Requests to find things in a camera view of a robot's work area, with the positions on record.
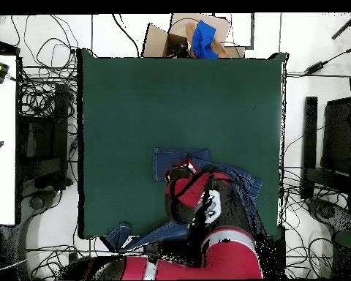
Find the green table surface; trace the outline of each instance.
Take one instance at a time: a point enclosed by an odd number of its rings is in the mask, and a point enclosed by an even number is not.
[[[83,236],[120,222],[132,234],[168,221],[155,147],[209,148],[214,162],[263,181],[261,220],[279,236],[282,73],[286,54],[259,59],[98,59],[82,50]]]

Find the denim jeans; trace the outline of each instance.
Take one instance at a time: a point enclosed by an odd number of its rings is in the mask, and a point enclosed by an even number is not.
[[[234,196],[245,207],[252,233],[265,233],[256,210],[257,196],[263,183],[248,171],[232,165],[212,162],[208,149],[155,148],[152,167],[154,180],[165,181],[165,173],[186,157],[193,162],[198,170],[205,165],[213,165],[233,177],[236,180],[236,183],[232,183]]]
[[[232,183],[235,199],[239,200],[246,210],[247,219],[252,234],[265,233],[260,221],[259,214],[255,208],[257,196],[259,195],[262,182],[252,174],[235,166],[220,164],[211,161],[208,149],[154,149],[152,177],[155,181],[165,181],[165,173],[176,166],[184,158],[189,158],[196,169],[200,170],[205,165],[213,165],[220,171],[233,177],[236,183]],[[186,239],[188,236],[188,225],[169,221],[156,230],[133,239],[125,248],[122,245],[131,233],[131,225],[121,223],[104,240],[114,252],[126,252],[140,247],[146,243],[163,241],[168,239]]]

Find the white table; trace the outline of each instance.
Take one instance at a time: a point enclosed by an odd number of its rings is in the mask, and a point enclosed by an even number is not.
[[[16,57],[0,56],[0,62],[10,66],[16,78]],[[15,224],[15,114],[16,83],[5,80],[0,84],[0,225]]]

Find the white floor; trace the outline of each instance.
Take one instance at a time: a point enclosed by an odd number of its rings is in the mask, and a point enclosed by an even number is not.
[[[117,27],[111,15],[94,15],[93,27],[91,29],[91,15],[58,15],[67,21],[73,31],[75,41],[65,23],[62,26],[66,29],[71,45],[91,48],[98,56],[125,57],[136,56],[136,50],[132,42]],[[254,50],[246,51],[246,58],[268,58],[273,53],[287,52],[290,55],[287,63],[288,72],[303,72],[307,67],[318,61],[327,60],[348,48],[351,48],[351,28],[346,30],[336,40],[331,36],[350,18],[349,13],[255,13],[254,19]],[[13,20],[20,34],[21,56],[23,65],[34,65],[32,55],[23,41],[27,16],[14,16]],[[147,24],[152,22],[158,27],[167,30],[170,22],[170,15],[122,15],[126,31],[132,36],[141,52],[143,39],[146,33]],[[250,28],[248,23],[239,23],[239,16],[233,14],[235,32],[235,43],[240,44],[249,37]],[[66,37],[60,26],[49,15],[31,16],[28,19],[26,29],[26,43],[36,55],[42,44],[51,37],[59,38],[65,42]],[[0,40],[15,44],[18,41],[17,34],[12,25],[10,17],[3,17],[0,20]],[[50,57],[53,46],[58,43],[56,40],[50,41],[39,58],[50,65]],[[55,52],[54,66],[61,66],[67,60],[66,48],[58,46]],[[318,72],[321,75],[351,75],[351,53],[338,57],[325,69]],[[303,102],[306,96],[318,97],[318,124],[323,124],[323,111],[328,100],[334,100],[342,97],[349,97],[350,85],[348,78],[338,77],[302,77],[287,78],[287,113],[286,113],[286,134],[285,147],[296,138],[301,137],[303,130]],[[322,130],[318,132],[317,162],[320,163],[320,146]],[[284,166],[298,167],[301,165],[301,140],[291,145],[288,149]],[[291,168],[289,171],[299,174],[300,170]],[[63,244],[72,244],[72,235],[77,222],[78,214],[78,191],[77,185],[69,187],[63,193],[60,204],[57,208],[51,209],[46,213],[35,217],[29,228],[26,247],[39,248],[45,246],[55,246]],[[330,238],[328,230],[324,225],[314,221],[306,211],[300,208],[298,211],[287,212],[287,221],[297,228],[302,235],[306,247],[310,240],[324,236]],[[300,246],[300,239],[294,230],[286,232],[286,241],[288,249]],[[89,251],[89,241],[80,240],[75,237],[76,247],[80,250]],[[96,242],[97,251],[106,251],[107,249],[100,241]],[[312,249],[317,255],[331,255],[331,247],[326,241],[318,241]],[[303,255],[304,251],[297,249],[288,253],[295,258],[287,258],[289,263],[302,261],[297,255]],[[49,252],[30,252],[29,268],[33,269],[39,262],[45,258]],[[62,263],[67,263],[67,258],[62,258]],[[307,269],[290,270],[298,277],[305,277]],[[321,269],[324,277],[328,272]],[[39,276],[48,276],[50,271],[46,268],[40,270]]]

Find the blue cloth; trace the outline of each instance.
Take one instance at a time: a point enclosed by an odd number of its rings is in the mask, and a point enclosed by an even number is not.
[[[237,184],[232,184],[235,199],[238,199],[245,207],[247,219],[254,237],[258,233],[265,233],[261,224],[259,214],[255,208],[257,196],[259,195],[262,182],[252,174],[235,166],[219,164],[211,161],[209,149],[167,149],[155,148],[152,160],[152,177],[155,181],[165,181],[165,173],[179,164],[184,158],[189,158],[196,169],[200,170],[205,165],[213,165],[220,171],[232,176]],[[156,230],[131,240],[125,248],[124,242],[131,234],[131,225],[121,223],[105,238],[109,249],[113,252],[127,252],[147,243],[169,239],[186,239],[188,236],[188,225],[177,222],[167,222]]]
[[[155,181],[166,181],[165,173],[186,157],[210,160],[211,154],[208,149],[155,148],[152,157],[152,178],[154,178]]]
[[[204,23],[202,20],[197,24],[192,37],[192,50],[196,57],[204,59],[216,59],[219,56],[212,51],[211,43],[214,40],[216,29]]]
[[[141,247],[144,244],[151,244],[156,241],[163,241],[169,239],[186,239],[189,235],[189,227],[185,224],[179,224],[177,222],[169,221],[164,225],[160,226],[156,230],[150,232],[147,235],[139,236],[121,249],[119,252],[127,252],[135,248]]]
[[[184,240],[189,235],[189,228],[188,225],[169,221],[146,235],[134,238],[125,246],[125,248],[122,248],[126,240],[131,235],[131,232],[132,226],[130,224],[121,223],[119,226],[114,228],[106,237],[103,237],[102,241],[111,252],[125,253],[127,251],[141,247],[144,244],[151,244],[156,241],[169,239]]]
[[[124,245],[127,238],[132,232],[132,226],[129,223],[121,223],[113,229],[106,237],[103,237],[104,244],[112,252],[116,252]]]
[[[210,152],[208,149],[155,148],[152,167],[153,175],[164,176],[166,171],[177,165],[185,157],[189,158],[198,170],[205,165],[213,165],[220,171],[233,177],[237,181],[237,184],[232,184],[235,199],[239,199],[241,204],[245,207],[252,233],[254,235],[256,235],[256,233],[265,233],[265,229],[256,210],[257,197],[263,182],[243,169],[210,161]],[[154,180],[165,180],[165,178],[160,179],[154,177]]]

